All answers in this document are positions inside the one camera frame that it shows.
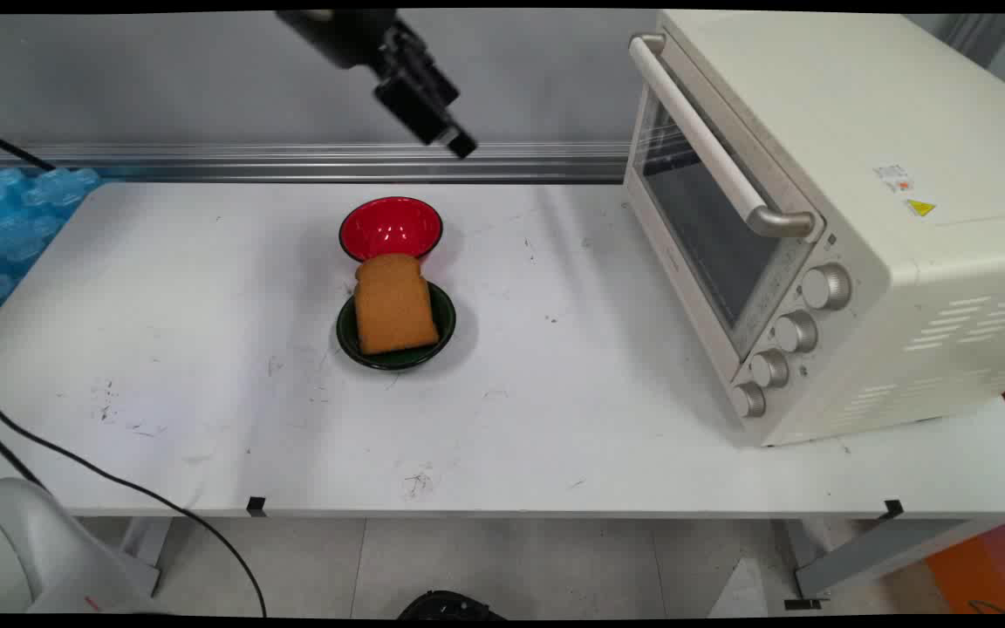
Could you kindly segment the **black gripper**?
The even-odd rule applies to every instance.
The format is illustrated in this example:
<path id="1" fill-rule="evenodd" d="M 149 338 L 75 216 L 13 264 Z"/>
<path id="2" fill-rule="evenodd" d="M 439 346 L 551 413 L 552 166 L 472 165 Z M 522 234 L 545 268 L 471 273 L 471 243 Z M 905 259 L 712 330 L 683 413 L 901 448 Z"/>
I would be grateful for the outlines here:
<path id="1" fill-rule="evenodd" d="M 460 91 L 436 69 L 424 40 L 396 10 L 279 10 L 276 17 L 340 69 L 363 66 L 373 94 L 423 146 L 468 158 L 477 140 L 455 126 Z"/>

